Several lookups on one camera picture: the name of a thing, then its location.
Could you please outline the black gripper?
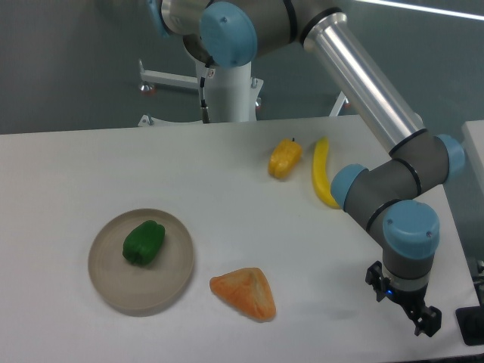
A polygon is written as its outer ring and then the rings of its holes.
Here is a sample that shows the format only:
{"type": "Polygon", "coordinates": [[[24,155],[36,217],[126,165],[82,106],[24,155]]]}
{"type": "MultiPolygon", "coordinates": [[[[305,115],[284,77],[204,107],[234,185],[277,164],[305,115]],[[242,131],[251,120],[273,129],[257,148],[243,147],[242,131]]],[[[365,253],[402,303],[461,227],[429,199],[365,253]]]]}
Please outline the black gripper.
{"type": "Polygon", "coordinates": [[[382,269],[380,261],[368,267],[365,275],[365,282],[372,286],[378,302],[388,298],[400,305],[413,321],[416,336],[425,334],[433,337],[442,326],[442,312],[425,304],[429,279],[430,273],[416,279],[401,278],[386,267],[382,269]]]}

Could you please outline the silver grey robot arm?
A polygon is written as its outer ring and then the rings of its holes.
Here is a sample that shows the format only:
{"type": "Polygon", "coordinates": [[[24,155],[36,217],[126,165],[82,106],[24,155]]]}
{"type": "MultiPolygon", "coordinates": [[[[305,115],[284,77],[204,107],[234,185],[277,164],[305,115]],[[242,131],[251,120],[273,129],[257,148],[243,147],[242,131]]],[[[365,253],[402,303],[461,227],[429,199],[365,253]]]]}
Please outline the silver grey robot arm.
{"type": "Polygon", "coordinates": [[[442,314],[424,297],[439,218],[417,197],[463,169],[462,146],[426,130],[332,1],[149,1],[147,9],[155,30],[181,36],[194,59],[204,123],[256,118],[250,70],[258,56],[298,42],[320,60],[389,154],[376,169],[344,167],[330,186],[337,205],[382,248],[365,280],[378,299],[403,308],[416,334],[434,335],[442,314]]]}

